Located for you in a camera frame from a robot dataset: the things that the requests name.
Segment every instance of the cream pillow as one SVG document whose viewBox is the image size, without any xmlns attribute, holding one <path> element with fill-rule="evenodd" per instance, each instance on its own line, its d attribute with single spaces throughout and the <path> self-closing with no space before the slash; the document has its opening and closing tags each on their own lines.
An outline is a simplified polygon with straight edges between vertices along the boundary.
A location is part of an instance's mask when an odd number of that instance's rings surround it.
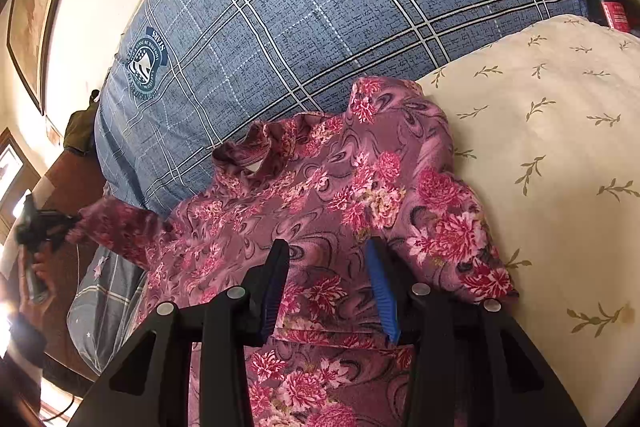
<svg viewBox="0 0 640 427">
<path fill-rule="evenodd" d="M 558 16 L 419 84 L 485 205 L 515 317 L 604 427 L 640 377 L 640 39 Z"/>
</svg>

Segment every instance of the human hand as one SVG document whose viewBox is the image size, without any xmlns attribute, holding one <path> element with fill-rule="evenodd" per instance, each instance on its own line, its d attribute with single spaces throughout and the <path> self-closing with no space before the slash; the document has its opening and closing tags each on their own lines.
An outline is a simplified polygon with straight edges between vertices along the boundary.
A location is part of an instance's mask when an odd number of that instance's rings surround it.
<svg viewBox="0 0 640 427">
<path fill-rule="evenodd" d="M 41 302 L 35 303 L 29 298 L 29 288 L 25 270 L 27 266 L 27 256 L 24 247 L 20 248 L 20 260 L 18 264 L 18 275 L 20 278 L 20 313 L 39 331 L 44 325 L 44 314 L 56 296 L 56 287 L 53 284 L 49 272 L 49 262 L 51 259 L 51 245 L 44 243 L 42 249 L 34 255 L 33 271 L 42 279 L 49 290 L 49 297 Z"/>
</svg>

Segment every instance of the pink floral shirt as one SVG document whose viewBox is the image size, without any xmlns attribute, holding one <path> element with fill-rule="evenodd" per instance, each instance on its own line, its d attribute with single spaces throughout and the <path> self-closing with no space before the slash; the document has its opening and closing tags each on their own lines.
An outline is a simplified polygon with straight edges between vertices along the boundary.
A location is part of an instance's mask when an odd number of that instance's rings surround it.
<svg viewBox="0 0 640 427">
<path fill-rule="evenodd" d="M 382 236 L 419 280 L 460 299 L 516 295 L 476 196 L 450 174 L 452 150 L 444 113 L 417 84 L 361 78 L 344 114 L 254 123 L 242 143 L 215 149 L 210 188 L 166 221 L 105 198 L 81 212 L 69 239 L 87 235 L 148 270 L 140 321 L 164 300 L 209 301 L 285 239 L 291 268 L 276 330 L 246 350 L 255 424 L 393 427 L 412 350 L 382 332 L 366 238 Z M 199 360 L 195 348 L 192 425 Z"/>
</svg>

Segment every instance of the wall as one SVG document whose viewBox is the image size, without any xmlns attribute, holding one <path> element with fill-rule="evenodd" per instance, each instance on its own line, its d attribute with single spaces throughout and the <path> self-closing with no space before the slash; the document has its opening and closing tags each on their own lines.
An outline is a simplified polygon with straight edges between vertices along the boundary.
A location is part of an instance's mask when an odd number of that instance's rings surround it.
<svg viewBox="0 0 640 427">
<path fill-rule="evenodd" d="M 140 0 L 61 0 L 50 42 L 47 115 L 64 132 L 73 111 L 86 108 L 113 62 L 120 35 Z M 0 16 L 0 131 L 8 126 L 34 168 L 44 174 L 60 153 L 46 137 L 44 117 L 18 77 L 4 42 L 8 5 Z"/>
<path fill-rule="evenodd" d="M 47 139 L 44 117 L 31 101 L 6 48 L 10 3 L 0 14 L 0 131 L 8 127 L 33 168 L 43 175 L 60 155 Z"/>
</svg>

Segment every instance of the blue gripper pad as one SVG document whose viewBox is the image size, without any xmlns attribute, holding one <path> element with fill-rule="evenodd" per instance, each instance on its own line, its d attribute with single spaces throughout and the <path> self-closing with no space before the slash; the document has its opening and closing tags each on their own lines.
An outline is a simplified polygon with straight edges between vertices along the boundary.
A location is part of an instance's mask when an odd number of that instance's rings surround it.
<svg viewBox="0 0 640 427">
<path fill-rule="evenodd" d="M 382 328 L 394 344 L 400 339 L 400 326 L 398 325 L 398 302 L 391 286 L 386 279 L 385 270 L 378 257 L 378 249 L 372 240 L 365 244 L 365 263 L 369 271 L 373 295 L 376 298 L 378 314 L 382 322 Z"/>
</svg>

